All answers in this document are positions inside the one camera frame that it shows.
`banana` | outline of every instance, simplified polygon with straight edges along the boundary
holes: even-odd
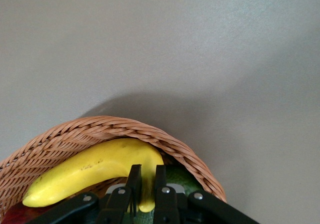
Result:
[[[128,177],[134,164],[141,164],[139,209],[150,212],[155,208],[153,188],[156,167],[164,162],[155,147],[134,138],[97,144],[53,167],[31,184],[22,203],[28,207],[52,205],[93,184]]]

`metal screw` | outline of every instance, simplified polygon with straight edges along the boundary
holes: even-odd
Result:
[[[83,201],[84,201],[84,202],[88,202],[88,201],[90,201],[91,199],[92,199],[91,196],[85,196],[85,197],[83,198]]]
[[[169,193],[170,192],[170,188],[164,187],[164,188],[162,188],[162,192],[163,193]]]
[[[118,191],[118,194],[125,194],[125,193],[126,193],[125,189],[119,189]]]
[[[202,200],[202,198],[204,198],[201,193],[195,193],[193,197],[197,200]]]

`bolt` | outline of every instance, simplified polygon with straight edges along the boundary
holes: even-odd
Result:
[[[125,194],[125,193],[126,193],[125,189],[119,189],[118,191],[118,194]]]
[[[204,197],[202,196],[201,193],[195,193],[194,194],[194,198],[197,199],[197,200],[202,200],[202,198],[204,198]]]
[[[85,196],[85,197],[83,198],[83,201],[84,201],[84,202],[88,202],[88,201],[90,201],[91,199],[92,199],[91,196]]]
[[[169,193],[170,192],[170,188],[164,187],[164,188],[162,188],[162,192],[163,193]]]

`wicker basket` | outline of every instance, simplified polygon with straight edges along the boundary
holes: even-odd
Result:
[[[22,200],[29,185],[40,174],[94,144],[123,137],[138,138],[154,145],[160,150],[166,165],[184,165],[206,191],[226,201],[222,186],[205,163],[183,142],[136,120],[95,116],[55,126],[0,162],[0,223],[8,208]],[[124,181],[125,178],[107,180],[87,190],[99,195],[110,185]]]

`tabletop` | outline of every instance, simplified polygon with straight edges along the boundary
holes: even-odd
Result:
[[[189,145],[230,205],[320,220],[320,0],[0,0],[0,159],[78,117]]]

